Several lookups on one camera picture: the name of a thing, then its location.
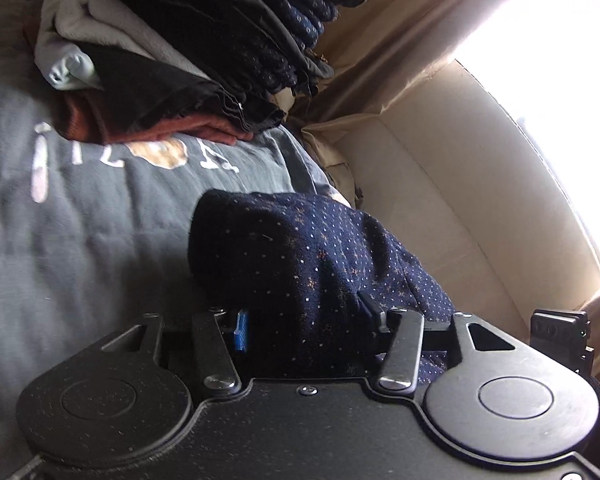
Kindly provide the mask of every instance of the gray bed sheet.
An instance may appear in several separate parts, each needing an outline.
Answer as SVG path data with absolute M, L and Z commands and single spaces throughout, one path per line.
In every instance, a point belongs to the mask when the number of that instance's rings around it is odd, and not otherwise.
M 20 32 L 34 1 L 0 0 L 0 478 L 30 456 L 14 419 L 30 380 L 142 312 L 186 315 L 205 190 L 337 193 L 284 128 L 234 147 L 63 139 Z

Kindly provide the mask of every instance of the pile of clothes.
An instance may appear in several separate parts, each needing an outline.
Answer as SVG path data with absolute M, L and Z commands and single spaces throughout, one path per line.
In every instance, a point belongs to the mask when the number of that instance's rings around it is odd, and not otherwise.
M 337 5 L 364 1 L 44 0 L 27 38 L 68 139 L 235 144 L 281 123 L 276 94 L 312 96 L 333 75 L 311 49 Z

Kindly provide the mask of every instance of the beige curtain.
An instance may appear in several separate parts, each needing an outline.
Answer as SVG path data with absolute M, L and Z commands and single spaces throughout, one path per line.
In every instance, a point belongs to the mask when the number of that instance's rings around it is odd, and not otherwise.
M 336 75 L 293 113 L 309 123 L 382 113 L 448 64 L 456 47 L 504 1 L 368 0 L 342 9 L 316 48 Z

